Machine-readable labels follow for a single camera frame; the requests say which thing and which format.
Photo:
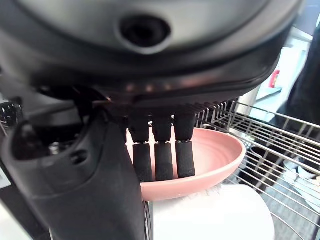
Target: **wire rack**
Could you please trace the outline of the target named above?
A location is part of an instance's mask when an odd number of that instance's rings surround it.
[[[246,184],[261,195],[272,214],[276,240],[320,239],[320,126],[231,101],[199,113],[196,127],[243,141],[245,159],[225,184]],[[302,174],[306,171],[309,177]]]

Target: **metal wire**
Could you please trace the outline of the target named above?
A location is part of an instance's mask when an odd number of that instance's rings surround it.
[[[237,113],[239,106],[247,107],[245,114]],[[266,117],[277,116],[282,119],[283,125],[274,126],[268,122],[254,119],[250,116],[251,110],[261,111]],[[291,124],[299,127],[297,132],[288,130]],[[247,148],[260,148],[261,154],[253,150],[248,151],[245,160],[236,171],[241,174],[232,174],[230,178],[226,179],[226,182],[237,184],[238,181],[241,181],[258,193],[267,196],[273,205],[277,204],[279,208],[287,209],[284,211],[285,213],[289,211],[310,226],[320,228],[318,220],[315,218],[320,219],[320,212],[305,202],[309,201],[318,206],[319,203],[312,200],[315,196],[311,195],[311,191],[319,192],[320,196],[320,187],[304,179],[296,169],[290,170],[287,169],[287,165],[282,166],[286,161],[286,163],[293,163],[297,169],[300,166],[316,176],[320,176],[320,143],[312,138],[320,133],[320,126],[236,101],[223,102],[199,113],[195,126],[229,133],[239,138]],[[306,163],[312,163],[312,166],[319,167],[314,168]],[[271,212],[272,217],[288,227],[288,230],[293,232],[292,234],[296,234],[302,240],[310,239],[303,237],[301,228],[304,229],[304,224],[299,227],[298,231],[297,225],[294,222],[289,223],[290,219],[286,219],[286,215],[279,216],[276,212],[276,210]]]

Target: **pink bowl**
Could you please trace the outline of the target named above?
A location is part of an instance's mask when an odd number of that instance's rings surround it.
[[[195,128],[193,132],[193,159],[195,176],[178,178],[175,133],[171,136],[174,180],[141,183],[145,201],[158,201],[184,197],[209,189],[229,177],[240,165],[246,154],[244,144],[236,137],[218,131]],[[155,180],[155,138],[150,128],[152,177]],[[127,148],[133,159],[133,141],[127,134]]]

